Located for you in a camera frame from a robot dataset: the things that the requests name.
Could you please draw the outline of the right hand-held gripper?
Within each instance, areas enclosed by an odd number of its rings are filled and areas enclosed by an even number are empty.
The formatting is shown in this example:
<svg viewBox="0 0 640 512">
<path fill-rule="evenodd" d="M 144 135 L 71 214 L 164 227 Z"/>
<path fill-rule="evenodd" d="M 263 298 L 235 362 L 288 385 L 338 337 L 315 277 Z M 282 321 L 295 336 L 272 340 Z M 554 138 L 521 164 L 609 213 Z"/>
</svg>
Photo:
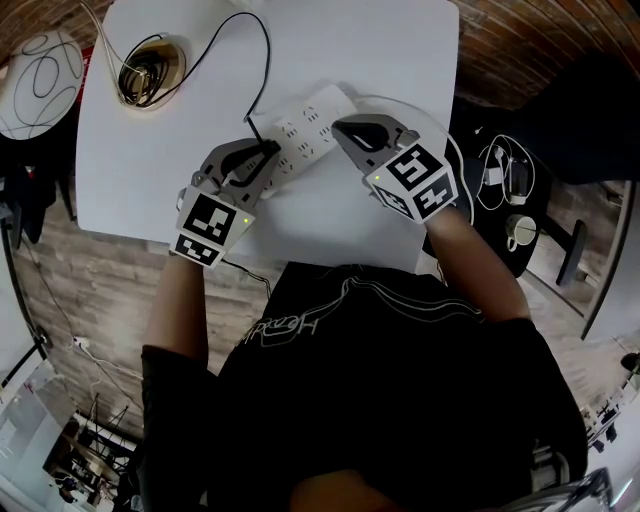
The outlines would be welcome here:
<svg viewBox="0 0 640 512">
<path fill-rule="evenodd" d="M 359 170 L 371 172 L 365 182 L 381 203 L 425 223 L 457 200 L 458 187 L 451 165 L 434 156 L 423 137 L 393 155 L 389 134 L 402 131 L 403 125 L 386 114 L 354 114 L 332 124 L 341 149 Z"/>
</svg>

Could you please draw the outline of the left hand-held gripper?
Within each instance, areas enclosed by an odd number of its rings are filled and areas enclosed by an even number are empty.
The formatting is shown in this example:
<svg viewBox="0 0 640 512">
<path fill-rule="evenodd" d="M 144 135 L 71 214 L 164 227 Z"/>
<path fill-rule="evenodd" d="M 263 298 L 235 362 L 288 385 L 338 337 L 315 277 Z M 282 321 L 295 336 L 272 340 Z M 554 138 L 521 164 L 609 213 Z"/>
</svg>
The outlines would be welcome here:
<svg viewBox="0 0 640 512">
<path fill-rule="evenodd" d="M 266 144 L 240 139 L 214 148 L 191 184 L 178 195 L 172 255 L 215 268 L 255 221 L 254 211 L 234 199 L 257 199 L 276 168 L 279 152 Z M 227 194 L 215 183 L 227 183 Z"/>
</svg>

